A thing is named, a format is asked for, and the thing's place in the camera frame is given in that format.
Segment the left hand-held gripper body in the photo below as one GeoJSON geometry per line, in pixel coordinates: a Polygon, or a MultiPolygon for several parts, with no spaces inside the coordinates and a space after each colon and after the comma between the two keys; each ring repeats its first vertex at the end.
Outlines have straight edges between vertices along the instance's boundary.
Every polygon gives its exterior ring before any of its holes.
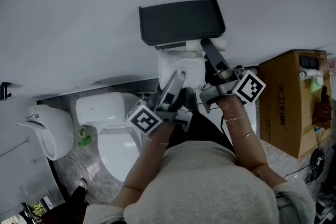
{"type": "Polygon", "coordinates": [[[163,122],[179,124],[187,132],[193,117],[192,112],[189,110],[172,112],[171,108],[168,111],[158,111],[156,109],[158,97],[156,93],[144,94],[128,113],[127,121],[145,135],[150,134],[163,122]]]}

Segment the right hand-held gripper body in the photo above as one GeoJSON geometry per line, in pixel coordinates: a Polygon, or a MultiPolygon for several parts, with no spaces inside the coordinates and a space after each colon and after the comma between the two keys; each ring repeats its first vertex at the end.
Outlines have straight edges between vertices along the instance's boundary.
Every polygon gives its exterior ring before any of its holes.
{"type": "Polygon", "coordinates": [[[226,95],[236,95],[242,102],[253,103],[258,99],[266,84],[251,70],[237,66],[211,76],[200,92],[200,99],[209,113],[211,105],[226,95]]]}

